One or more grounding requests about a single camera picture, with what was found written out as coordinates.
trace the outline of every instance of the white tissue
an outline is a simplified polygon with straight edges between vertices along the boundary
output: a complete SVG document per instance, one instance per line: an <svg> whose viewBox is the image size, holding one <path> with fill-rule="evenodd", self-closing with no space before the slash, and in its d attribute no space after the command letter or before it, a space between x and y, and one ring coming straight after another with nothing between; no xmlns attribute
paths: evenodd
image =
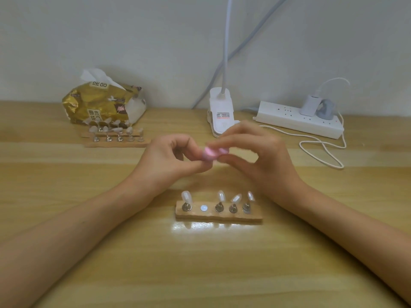
<svg viewBox="0 0 411 308"><path fill-rule="evenodd" d="M112 86L116 86L125 90L120 84L114 82L110 77L106 75L104 71L99 68L84 69L83 74L80 77L81 80L85 82L102 82L107 83Z"/></svg>

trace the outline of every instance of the gray plug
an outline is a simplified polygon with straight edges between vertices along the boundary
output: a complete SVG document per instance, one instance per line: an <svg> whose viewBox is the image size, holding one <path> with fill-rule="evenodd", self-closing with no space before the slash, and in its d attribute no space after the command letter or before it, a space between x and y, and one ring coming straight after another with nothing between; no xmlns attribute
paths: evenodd
<svg viewBox="0 0 411 308"><path fill-rule="evenodd" d="M335 103L329 99L323 99L320 104L323 104L323 106L316 111L316 115L324 120L332 120L334 117L332 112L334 111Z"/></svg>

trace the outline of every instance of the left hand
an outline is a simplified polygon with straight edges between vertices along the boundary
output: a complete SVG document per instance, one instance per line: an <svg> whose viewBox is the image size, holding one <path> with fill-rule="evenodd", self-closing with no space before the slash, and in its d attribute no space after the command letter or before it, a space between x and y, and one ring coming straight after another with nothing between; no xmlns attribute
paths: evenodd
<svg viewBox="0 0 411 308"><path fill-rule="evenodd" d="M208 171L212 161L202 161L203 151L186 134L159 136L151 141L134 171L124 183L137 189L136 197L144 196L147 204L166 191L178 179Z"/></svg>

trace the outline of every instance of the wooden nail display stand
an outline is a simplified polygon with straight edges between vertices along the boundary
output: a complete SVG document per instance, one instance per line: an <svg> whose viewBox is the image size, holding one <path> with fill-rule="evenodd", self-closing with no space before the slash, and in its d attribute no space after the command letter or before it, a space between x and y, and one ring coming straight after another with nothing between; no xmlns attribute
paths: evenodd
<svg viewBox="0 0 411 308"><path fill-rule="evenodd" d="M138 139L140 138L138 135L132 135L134 137L134 140L132 142L129 142L128 135L125 134L125 129L124 133L121 134L121 136L124 138L122 142L118 142L117 138L118 135L115 132L109 132L109 136L111 137L112 141L111 142L106 142L106 134L105 133L97 133L96 136L100 138L99 142L94 142L92 138L94 138L94 134L90 132L81 132L80 136L83 138L89 138L88 141L84 143L84 146L87 148L97 148L97 147L104 147L104 148L127 148L127 147L137 147L137 148L144 148L147 147L148 144L150 144L151 139L147 138L144 136L144 141L139 142Z"/></svg>
<svg viewBox="0 0 411 308"><path fill-rule="evenodd" d="M263 215L261 207L257 204L251 204L250 214L243 212L243 205L237 206L237 212L231 213L229 207L232 203L224 202L224 211L217 212L215 210L216 202L194 202L191 211L184 212L182 205L184 201L177 201L176 218L186 220L203 220L203 221L242 221L242 222L262 222ZM203 212L200 207L207 205L207 211Z"/></svg>

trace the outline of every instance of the pink object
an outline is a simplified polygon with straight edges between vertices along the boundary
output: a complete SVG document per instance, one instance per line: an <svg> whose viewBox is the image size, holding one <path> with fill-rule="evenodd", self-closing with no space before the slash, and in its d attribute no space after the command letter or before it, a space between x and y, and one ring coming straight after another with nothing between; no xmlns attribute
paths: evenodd
<svg viewBox="0 0 411 308"><path fill-rule="evenodd" d="M219 148L218 150L211 149L209 147L204 148L203 159L206 161L217 160L222 154L228 154L229 150L224 148Z"/></svg>

